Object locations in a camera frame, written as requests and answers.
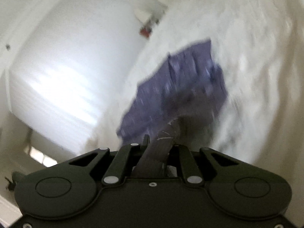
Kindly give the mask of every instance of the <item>wrinkled white sheet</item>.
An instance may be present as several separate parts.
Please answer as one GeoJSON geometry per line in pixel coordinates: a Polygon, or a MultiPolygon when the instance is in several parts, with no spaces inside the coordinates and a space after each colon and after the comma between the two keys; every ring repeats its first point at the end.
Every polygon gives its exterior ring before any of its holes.
{"type": "MultiPolygon", "coordinates": [[[[131,70],[123,93],[96,128],[99,146],[118,148],[116,129],[167,53],[211,38],[228,101],[210,147],[280,174],[291,184],[287,217],[304,224],[304,0],[179,0],[131,70]]],[[[198,134],[188,146],[204,146],[198,134]]]]}

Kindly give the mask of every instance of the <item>silver rivet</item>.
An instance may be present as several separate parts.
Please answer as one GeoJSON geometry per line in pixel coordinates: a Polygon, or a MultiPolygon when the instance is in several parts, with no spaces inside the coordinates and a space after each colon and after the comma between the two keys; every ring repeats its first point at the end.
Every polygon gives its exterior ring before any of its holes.
{"type": "Polygon", "coordinates": [[[198,184],[201,183],[203,179],[199,176],[190,176],[187,178],[187,182],[192,183],[192,184],[198,184]]]}
{"type": "Polygon", "coordinates": [[[103,179],[103,181],[107,184],[115,184],[118,183],[119,179],[116,176],[108,176],[103,179]]]}
{"type": "Polygon", "coordinates": [[[157,183],[149,183],[149,186],[150,186],[150,187],[156,187],[156,186],[157,186],[157,183]]]}
{"type": "Polygon", "coordinates": [[[23,224],[22,228],[32,228],[30,224],[23,224]]]}

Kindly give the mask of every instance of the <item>wrinkled cloth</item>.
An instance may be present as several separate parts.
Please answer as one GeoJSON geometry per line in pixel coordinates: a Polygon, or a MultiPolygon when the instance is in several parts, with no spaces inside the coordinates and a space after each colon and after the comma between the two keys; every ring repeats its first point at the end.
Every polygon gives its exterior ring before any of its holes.
{"type": "Polygon", "coordinates": [[[190,118],[209,125],[227,98],[222,69],[211,58],[211,41],[194,44],[169,55],[159,70],[139,85],[117,134],[123,145],[153,140],[170,121],[190,118]]]}

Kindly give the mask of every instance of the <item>white bedding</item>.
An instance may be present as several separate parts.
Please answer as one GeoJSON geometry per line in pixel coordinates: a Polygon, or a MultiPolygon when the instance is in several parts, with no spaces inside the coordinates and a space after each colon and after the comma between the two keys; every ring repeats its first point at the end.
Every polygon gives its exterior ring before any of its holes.
{"type": "MultiPolygon", "coordinates": [[[[287,179],[293,199],[286,215],[303,225],[304,0],[177,1],[96,128],[98,146],[119,147],[116,129],[137,84],[157,70],[168,52],[208,38],[229,92],[210,147],[287,179]]],[[[200,135],[188,146],[203,146],[200,135]]]]}

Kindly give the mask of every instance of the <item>white panel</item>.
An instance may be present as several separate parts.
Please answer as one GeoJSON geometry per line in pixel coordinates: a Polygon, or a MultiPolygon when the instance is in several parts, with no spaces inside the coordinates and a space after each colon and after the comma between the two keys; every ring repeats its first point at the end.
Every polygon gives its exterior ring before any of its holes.
{"type": "Polygon", "coordinates": [[[80,154],[145,40],[119,0],[62,0],[9,70],[13,113],[80,154]]]}

